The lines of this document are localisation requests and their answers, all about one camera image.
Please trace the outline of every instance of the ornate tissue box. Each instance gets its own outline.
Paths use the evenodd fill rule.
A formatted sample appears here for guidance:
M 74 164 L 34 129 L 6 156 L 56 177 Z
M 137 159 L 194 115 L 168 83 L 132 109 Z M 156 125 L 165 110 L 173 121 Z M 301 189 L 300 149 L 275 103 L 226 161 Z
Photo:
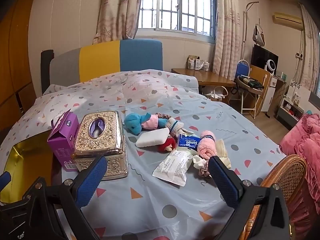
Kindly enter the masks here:
M 108 161 L 108 169 L 102 180 L 128 176 L 127 152 L 118 111 L 87 114 L 83 117 L 71 158 L 81 171 L 97 155 L 105 156 Z

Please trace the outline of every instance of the yellow chair panel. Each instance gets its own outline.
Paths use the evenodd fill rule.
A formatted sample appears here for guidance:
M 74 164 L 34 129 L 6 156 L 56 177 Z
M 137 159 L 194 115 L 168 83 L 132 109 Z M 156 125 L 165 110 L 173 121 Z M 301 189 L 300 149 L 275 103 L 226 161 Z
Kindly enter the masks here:
M 120 41 L 82 47 L 79 55 L 80 82 L 120 71 Z

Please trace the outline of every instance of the purple packaging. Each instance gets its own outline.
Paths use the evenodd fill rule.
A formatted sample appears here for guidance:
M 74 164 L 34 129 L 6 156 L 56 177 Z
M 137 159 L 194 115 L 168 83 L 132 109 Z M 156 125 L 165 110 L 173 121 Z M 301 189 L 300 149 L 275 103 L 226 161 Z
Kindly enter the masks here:
M 78 171 L 75 163 L 71 159 L 71 154 L 75 150 L 74 141 L 79 128 L 78 117 L 71 109 L 63 113 L 55 123 L 51 121 L 52 131 L 48 137 L 48 144 L 61 166 L 66 171 Z

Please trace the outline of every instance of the plastic bag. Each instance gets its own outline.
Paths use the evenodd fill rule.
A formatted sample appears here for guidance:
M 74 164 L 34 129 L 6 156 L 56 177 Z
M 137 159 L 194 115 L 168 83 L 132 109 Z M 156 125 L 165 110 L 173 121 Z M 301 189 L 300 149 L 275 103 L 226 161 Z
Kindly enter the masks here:
M 187 181 L 186 172 L 193 160 L 193 155 L 186 150 L 173 150 L 153 171 L 152 176 L 184 186 Z

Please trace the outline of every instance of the pink bedspread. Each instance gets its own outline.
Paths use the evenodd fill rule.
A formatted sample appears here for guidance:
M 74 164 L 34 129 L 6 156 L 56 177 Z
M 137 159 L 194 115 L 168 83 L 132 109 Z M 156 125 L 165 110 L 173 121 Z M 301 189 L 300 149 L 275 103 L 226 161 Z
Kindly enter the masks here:
M 303 239 L 320 214 L 320 117 L 305 114 L 280 142 L 286 155 L 297 154 L 307 163 L 307 173 L 302 189 L 288 206 L 295 225 L 296 239 Z

